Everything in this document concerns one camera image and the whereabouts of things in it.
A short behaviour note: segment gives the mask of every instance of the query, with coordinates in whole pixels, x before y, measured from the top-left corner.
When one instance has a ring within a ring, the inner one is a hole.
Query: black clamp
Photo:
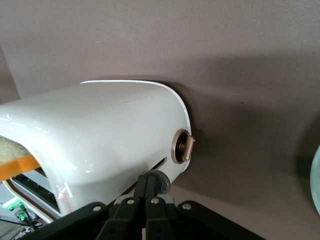
[[[195,201],[177,207],[167,193],[170,181],[161,171],[140,175],[133,195],[120,196],[108,208],[88,204],[28,235],[24,240],[251,239],[262,237]]]

